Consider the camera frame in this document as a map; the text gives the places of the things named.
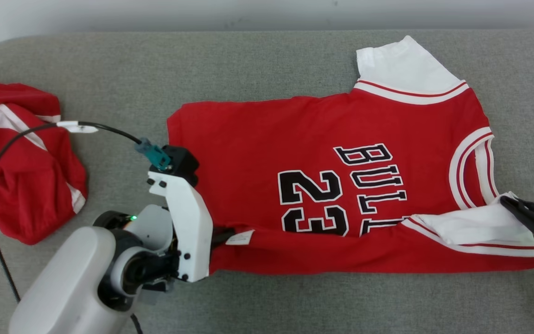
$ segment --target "black cable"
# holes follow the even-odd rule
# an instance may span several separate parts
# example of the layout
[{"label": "black cable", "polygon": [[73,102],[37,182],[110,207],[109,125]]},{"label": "black cable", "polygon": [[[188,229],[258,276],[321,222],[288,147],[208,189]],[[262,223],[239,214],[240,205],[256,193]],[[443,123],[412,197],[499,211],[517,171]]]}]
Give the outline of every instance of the black cable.
[{"label": "black cable", "polygon": [[144,334],[144,331],[141,330],[140,321],[135,316],[135,313],[131,315],[131,320],[133,321],[133,325],[135,326],[135,330],[137,331],[137,334]]},{"label": "black cable", "polygon": [[[132,141],[136,142],[137,144],[141,144],[141,141],[139,139],[137,139],[136,137],[134,137],[133,135],[130,135],[130,134],[126,133],[125,131],[121,131],[119,129],[115,129],[113,127],[109,127],[109,126],[104,125],[104,124],[93,123],[93,122],[78,122],[78,125],[87,125],[87,126],[95,127],[95,128],[98,128],[98,129],[104,129],[106,131],[110,131],[112,133],[117,133],[119,135],[127,137],[128,139],[131,139]],[[18,139],[24,137],[25,135],[29,135],[29,134],[31,134],[33,132],[40,131],[40,130],[43,130],[43,129],[49,129],[49,128],[57,128],[57,123],[47,123],[47,124],[44,124],[44,125],[40,125],[38,127],[30,128],[30,129],[28,129],[26,131],[22,131],[21,133],[18,133],[16,136],[14,136],[2,148],[2,150],[0,151],[0,160],[1,160],[1,157],[9,149],[9,147],[12,146],[12,144],[14,142],[16,142]],[[7,266],[6,260],[4,259],[4,255],[1,252],[1,248],[0,248],[0,264],[1,264],[1,267],[4,269],[4,273],[6,274],[6,278],[8,280],[9,287],[11,288],[12,293],[13,293],[13,297],[15,298],[16,302],[19,302],[21,300],[21,298],[19,297],[18,289],[16,288],[15,283],[13,282],[13,278],[11,276],[11,273],[9,272],[9,268]],[[135,325],[135,329],[137,330],[137,334],[143,334],[143,332],[141,330],[140,322],[137,320],[137,317],[135,315],[131,315],[131,320],[133,320],[133,324]]]}]

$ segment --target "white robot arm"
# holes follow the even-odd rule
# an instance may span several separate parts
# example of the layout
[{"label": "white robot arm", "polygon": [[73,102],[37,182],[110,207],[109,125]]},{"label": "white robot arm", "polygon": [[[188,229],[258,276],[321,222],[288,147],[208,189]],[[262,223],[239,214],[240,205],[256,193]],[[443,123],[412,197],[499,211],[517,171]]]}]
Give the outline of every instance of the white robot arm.
[{"label": "white robot arm", "polygon": [[106,212],[95,226],[76,230],[23,296],[10,334],[117,333],[142,286],[168,290],[172,279],[192,283],[209,275],[213,224],[191,186],[197,161],[168,152],[175,149],[163,148],[172,158],[169,172],[148,173],[150,192],[164,196],[167,208],[149,205],[137,216]]}]

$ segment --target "basketball jersey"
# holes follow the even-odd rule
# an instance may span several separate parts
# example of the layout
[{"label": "basketball jersey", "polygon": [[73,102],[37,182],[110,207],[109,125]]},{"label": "basketball jersey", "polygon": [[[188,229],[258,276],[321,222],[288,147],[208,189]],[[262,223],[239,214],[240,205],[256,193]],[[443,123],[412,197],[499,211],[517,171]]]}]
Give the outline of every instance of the basketball jersey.
[{"label": "basketball jersey", "polygon": [[200,162],[197,191],[214,226],[250,235],[215,249],[210,270],[534,267],[528,234],[456,247],[435,230],[451,218],[430,218],[498,195],[494,136],[466,82],[409,36],[359,50],[358,69],[350,93],[190,103],[170,116],[170,144]]}]

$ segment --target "clothing tag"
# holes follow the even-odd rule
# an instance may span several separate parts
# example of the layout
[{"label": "clothing tag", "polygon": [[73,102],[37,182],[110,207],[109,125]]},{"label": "clothing tag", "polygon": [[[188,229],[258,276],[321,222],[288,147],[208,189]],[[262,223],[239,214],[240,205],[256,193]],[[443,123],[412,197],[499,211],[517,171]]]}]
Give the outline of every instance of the clothing tag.
[{"label": "clothing tag", "polygon": [[254,230],[242,232],[229,237],[226,245],[248,245]]}]

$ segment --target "gray table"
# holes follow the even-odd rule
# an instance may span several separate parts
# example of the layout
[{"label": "gray table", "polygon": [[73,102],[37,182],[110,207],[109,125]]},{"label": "gray table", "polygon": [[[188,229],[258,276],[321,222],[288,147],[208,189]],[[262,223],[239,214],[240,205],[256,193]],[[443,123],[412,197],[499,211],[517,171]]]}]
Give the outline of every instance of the gray table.
[{"label": "gray table", "polygon": [[[106,123],[155,142],[185,102],[248,101],[349,91],[356,49],[410,34],[475,89],[496,134],[496,183],[534,200],[534,30],[92,33],[0,44],[0,82],[50,91],[66,120]],[[36,246],[0,234],[23,294],[61,243],[103,211],[149,203],[148,163],[108,133],[74,135],[89,173],[76,218]],[[15,302],[0,269],[0,333]],[[219,272],[177,283],[140,306],[146,334],[530,333],[534,270],[458,275],[256,276]],[[123,333],[135,333],[131,323]]]}]

